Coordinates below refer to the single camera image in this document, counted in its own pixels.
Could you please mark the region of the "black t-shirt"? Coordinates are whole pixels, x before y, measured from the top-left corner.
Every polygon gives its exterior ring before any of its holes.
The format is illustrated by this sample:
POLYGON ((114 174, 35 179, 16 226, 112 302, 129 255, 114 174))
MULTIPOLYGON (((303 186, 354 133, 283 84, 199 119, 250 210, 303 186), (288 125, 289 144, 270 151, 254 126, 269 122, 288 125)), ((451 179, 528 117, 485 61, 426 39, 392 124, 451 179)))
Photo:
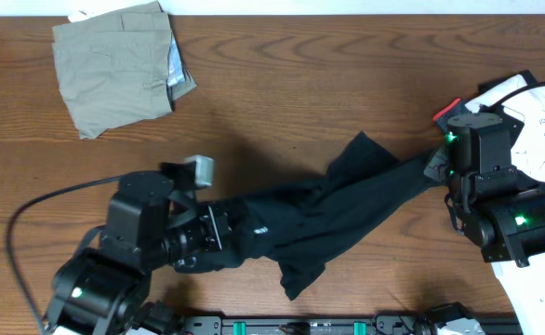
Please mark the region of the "black t-shirt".
POLYGON ((183 274, 237 268, 247 259, 276 261, 290 300, 337 258, 407 201, 436 186, 425 167, 432 152, 406 161, 359 133, 323 178, 212 202, 224 211, 231 233, 223 250, 177 261, 183 274))

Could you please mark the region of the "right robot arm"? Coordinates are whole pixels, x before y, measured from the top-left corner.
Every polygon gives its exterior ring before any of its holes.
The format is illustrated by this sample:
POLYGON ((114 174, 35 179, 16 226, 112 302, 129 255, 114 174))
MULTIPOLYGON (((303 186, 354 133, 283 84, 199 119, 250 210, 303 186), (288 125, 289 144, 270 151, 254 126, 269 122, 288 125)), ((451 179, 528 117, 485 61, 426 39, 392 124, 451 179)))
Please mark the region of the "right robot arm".
POLYGON ((545 188, 523 178, 511 153, 524 128, 505 114, 450 117, 445 202, 455 229, 491 265, 522 332, 545 334, 545 188))

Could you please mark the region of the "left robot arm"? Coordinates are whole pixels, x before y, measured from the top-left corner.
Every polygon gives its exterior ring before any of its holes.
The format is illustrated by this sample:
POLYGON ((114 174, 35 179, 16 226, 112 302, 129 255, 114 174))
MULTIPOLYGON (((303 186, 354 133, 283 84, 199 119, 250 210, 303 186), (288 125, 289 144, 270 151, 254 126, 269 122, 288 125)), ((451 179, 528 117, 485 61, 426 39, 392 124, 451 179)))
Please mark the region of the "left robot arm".
POLYGON ((152 273, 221 252, 230 232, 224 211, 199 204, 178 181, 157 171, 125 175, 106 224, 85 235, 54 277, 47 332, 181 334, 182 317, 147 300, 152 273))

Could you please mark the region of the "black white printed garment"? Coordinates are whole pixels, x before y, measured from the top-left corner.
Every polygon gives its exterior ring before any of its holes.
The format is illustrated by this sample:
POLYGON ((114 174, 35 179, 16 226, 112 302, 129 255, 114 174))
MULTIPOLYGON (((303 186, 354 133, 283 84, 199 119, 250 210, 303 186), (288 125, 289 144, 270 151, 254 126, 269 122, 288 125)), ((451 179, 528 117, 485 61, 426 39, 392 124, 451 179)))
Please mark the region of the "black white printed garment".
MULTIPOLYGON (((522 87, 537 82, 528 70, 485 82, 478 96, 466 101, 453 100, 432 120, 446 133, 447 120, 461 114, 484 113, 494 103, 522 87)), ((504 101, 494 112, 509 130, 512 164, 519 170, 521 188, 539 187, 545 191, 545 87, 532 88, 504 101)))

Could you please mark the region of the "folded khaki shorts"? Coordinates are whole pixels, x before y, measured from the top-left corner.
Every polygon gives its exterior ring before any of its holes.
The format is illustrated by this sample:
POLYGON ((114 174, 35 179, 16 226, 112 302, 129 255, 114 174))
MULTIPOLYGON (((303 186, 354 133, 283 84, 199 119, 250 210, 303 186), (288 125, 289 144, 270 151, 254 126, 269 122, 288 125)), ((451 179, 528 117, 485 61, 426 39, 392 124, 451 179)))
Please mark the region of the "folded khaki shorts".
POLYGON ((195 89, 156 1, 53 27, 60 95, 82 139, 172 113, 195 89))

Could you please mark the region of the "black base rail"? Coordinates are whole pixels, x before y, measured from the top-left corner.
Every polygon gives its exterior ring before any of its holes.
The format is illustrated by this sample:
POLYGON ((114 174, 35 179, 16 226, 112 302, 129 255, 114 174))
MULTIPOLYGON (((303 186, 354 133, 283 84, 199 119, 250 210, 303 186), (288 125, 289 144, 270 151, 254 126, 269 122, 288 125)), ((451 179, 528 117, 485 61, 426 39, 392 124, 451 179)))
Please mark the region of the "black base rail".
POLYGON ((424 312, 381 311, 358 317, 188 317, 185 335, 522 335, 513 315, 476 315, 459 302, 424 312))

